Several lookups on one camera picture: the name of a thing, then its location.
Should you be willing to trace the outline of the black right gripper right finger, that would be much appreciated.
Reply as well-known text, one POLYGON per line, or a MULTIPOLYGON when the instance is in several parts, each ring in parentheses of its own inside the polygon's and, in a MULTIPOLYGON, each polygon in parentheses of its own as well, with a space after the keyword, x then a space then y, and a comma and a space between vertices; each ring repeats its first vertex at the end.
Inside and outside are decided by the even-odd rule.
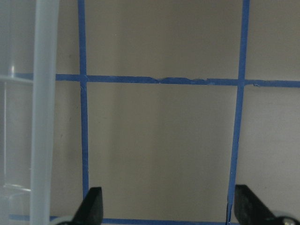
POLYGON ((289 216, 275 216, 247 185, 236 185, 234 214, 241 225, 298 225, 289 216))

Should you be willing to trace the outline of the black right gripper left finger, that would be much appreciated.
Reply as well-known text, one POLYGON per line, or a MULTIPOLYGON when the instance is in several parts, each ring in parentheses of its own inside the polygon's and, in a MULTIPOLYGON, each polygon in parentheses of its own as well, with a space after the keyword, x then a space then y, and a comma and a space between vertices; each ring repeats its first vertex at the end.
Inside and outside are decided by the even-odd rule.
POLYGON ((103 221, 103 197, 101 187, 91 187, 75 213, 73 225, 100 225, 103 221))

